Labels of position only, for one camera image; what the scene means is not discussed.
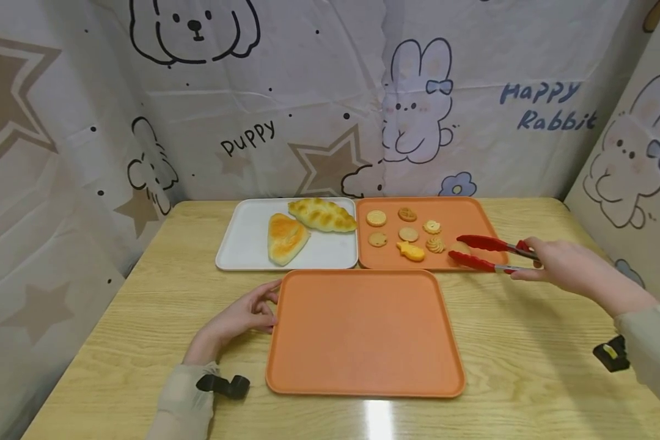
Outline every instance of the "hand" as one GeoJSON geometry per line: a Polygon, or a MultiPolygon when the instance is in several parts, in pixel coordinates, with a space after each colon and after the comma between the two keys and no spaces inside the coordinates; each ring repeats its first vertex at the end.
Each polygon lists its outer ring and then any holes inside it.
{"type": "Polygon", "coordinates": [[[597,302],[613,317],[640,311],[658,302],[642,287],[619,273],[593,251],[570,241],[543,241],[534,236],[526,240],[542,263],[542,269],[524,269],[512,279],[545,281],[597,302]]]}
{"type": "Polygon", "coordinates": [[[279,302],[275,290],[281,283],[282,280],[276,279],[253,288],[211,319],[191,341],[183,364],[207,365],[215,361],[220,350],[247,330],[256,329],[270,334],[276,317],[266,302],[279,302]]]}

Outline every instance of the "beige sleeve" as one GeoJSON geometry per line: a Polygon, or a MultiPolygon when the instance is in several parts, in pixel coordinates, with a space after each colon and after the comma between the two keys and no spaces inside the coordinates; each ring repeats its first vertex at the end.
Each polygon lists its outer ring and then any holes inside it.
{"type": "Polygon", "coordinates": [[[660,399],[660,306],[617,316],[615,323],[637,379],[660,399]]]}
{"type": "Polygon", "coordinates": [[[204,375],[219,374],[213,362],[204,367],[177,365],[159,395],[156,416],[146,440],[206,440],[213,418],[213,393],[196,383],[204,375]]]}

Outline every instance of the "red tongs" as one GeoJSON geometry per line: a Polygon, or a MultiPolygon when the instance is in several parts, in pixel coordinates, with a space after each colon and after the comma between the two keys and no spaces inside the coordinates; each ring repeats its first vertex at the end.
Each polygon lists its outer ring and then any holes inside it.
{"type": "MultiPolygon", "coordinates": [[[[484,249],[485,251],[510,252],[511,254],[520,255],[527,259],[540,262],[538,255],[535,255],[533,249],[531,249],[523,240],[519,241],[516,245],[508,244],[505,241],[498,240],[490,236],[481,235],[460,235],[458,238],[456,238],[456,240],[463,242],[470,248],[484,249]]],[[[463,254],[458,251],[450,251],[447,253],[447,255],[449,255],[450,258],[456,263],[459,263],[468,268],[482,270],[483,272],[511,274],[516,272],[516,270],[525,269],[516,266],[489,263],[488,261],[482,260],[481,258],[477,258],[473,255],[463,254]]]]}

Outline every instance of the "empty orange tray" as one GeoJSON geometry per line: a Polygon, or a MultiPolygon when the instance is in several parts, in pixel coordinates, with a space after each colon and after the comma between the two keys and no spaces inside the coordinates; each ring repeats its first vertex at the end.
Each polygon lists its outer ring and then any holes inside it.
{"type": "Polygon", "coordinates": [[[450,398],[464,370],[426,270],[293,270],[284,277],[266,384],[280,394],[450,398]]]}
{"type": "MultiPolygon", "coordinates": [[[[370,269],[427,269],[427,270],[473,270],[453,261],[447,252],[460,235],[484,235],[497,238],[496,231],[486,217],[482,205],[471,197],[386,197],[362,199],[357,205],[357,240],[359,244],[359,263],[370,269]],[[405,222],[398,217],[398,210],[407,207],[418,216],[414,222],[405,222]],[[381,210],[386,214],[386,224],[372,227],[367,223],[367,213],[381,210]],[[439,222],[442,232],[437,233],[447,249],[442,254],[433,254],[425,247],[428,238],[433,237],[423,230],[423,223],[439,222]],[[401,256],[396,243],[402,241],[398,231],[402,227],[412,227],[418,231],[418,241],[413,242],[425,251],[425,259],[417,263],[401,256]],[[384,232],[387,237],[385,246],[376,248],[369,242],[373,232],[384,232]]],[[[508,264],[505,252],[490,252],[473,249],[472,255],[491,261],[493,264],[508,264]]]]}

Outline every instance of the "curtain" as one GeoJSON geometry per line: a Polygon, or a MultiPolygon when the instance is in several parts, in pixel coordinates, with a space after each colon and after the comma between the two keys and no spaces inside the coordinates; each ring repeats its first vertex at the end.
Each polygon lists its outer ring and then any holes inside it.
{"type": "Polygon", "coordinates": [[[660,300],[660,22],[565,203],[660,300]]]}
{"type": "Polygon", "coordinates": [[[558,196],[659,11],[0,0],[0,438],[179,200],[558,196]]]}

